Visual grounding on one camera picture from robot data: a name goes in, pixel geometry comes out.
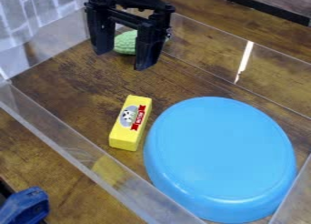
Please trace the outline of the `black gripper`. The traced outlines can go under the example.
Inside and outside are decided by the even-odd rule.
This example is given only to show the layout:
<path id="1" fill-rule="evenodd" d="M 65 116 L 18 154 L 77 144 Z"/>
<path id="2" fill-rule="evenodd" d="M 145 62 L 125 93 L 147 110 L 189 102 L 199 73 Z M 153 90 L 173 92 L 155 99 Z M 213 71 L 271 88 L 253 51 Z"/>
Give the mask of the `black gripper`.
<path id="1" fill-rule="evenodd" d="M 152 14 L 141 19 L 133 14 L 119 11 L 116 7 L 151 10 Z M 103 55 L 115 46 L 115 22 L 137 25 L 135 69 L 143 71 L 157 62 L 163 45 L 171 36 L 169 18 L 175 7 L 163 0 L 88 0 L 85 2 L 88 32 L 92 49 Z"/>

